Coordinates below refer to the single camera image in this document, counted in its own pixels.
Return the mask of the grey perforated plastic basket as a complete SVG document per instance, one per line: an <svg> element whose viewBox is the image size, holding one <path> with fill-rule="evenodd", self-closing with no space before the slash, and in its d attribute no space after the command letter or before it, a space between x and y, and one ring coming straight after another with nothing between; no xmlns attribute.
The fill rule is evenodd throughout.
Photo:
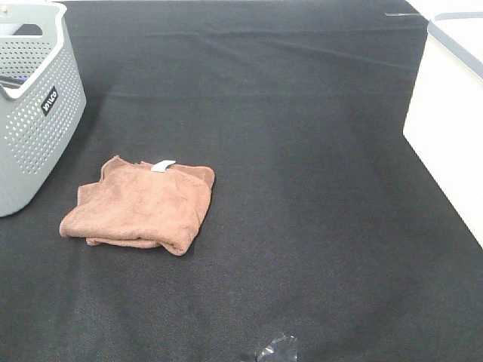
<svg viewBox="0 0 483 362"><path fill-rule="evenodd" d="M3 25L38 35L1 36L1 215L23 209L67 147L86 96L58 2L3 1Z"/></svg>

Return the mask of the brown towel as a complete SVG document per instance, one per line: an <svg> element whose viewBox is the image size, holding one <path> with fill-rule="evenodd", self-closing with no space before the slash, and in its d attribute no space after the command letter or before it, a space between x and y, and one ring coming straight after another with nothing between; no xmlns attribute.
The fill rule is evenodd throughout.
<svg viewBox="0 0 483 362"><path fill-rule="evenodd" d="M215 172L207 166L108 160L95 183L79 186L77 205L60 223L63 237L185 254L211 203Z"/></svg>

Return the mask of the black table cloth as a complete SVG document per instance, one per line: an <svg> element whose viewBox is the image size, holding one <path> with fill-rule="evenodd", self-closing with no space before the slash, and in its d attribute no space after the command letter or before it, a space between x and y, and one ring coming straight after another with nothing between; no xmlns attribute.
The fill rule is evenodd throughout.
<svg viewBox="0 0 483 362"><path fill-rule="evenodd" d="M426 41L404 1L68 2L87 97L1 220L3 361L480 361L482 250L401 130ZM189 251L59 235L112 156L207 165Z"/></svg>

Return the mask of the white box with grey rim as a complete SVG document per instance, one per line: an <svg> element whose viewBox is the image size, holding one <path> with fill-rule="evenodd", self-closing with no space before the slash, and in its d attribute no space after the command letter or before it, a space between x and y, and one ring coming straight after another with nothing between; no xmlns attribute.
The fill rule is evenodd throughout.
<svg viewBox="0 0 483 362"><path fill-rule="evenodd" d="M429 20L403 135L481 242L481 10Z"/></svg>

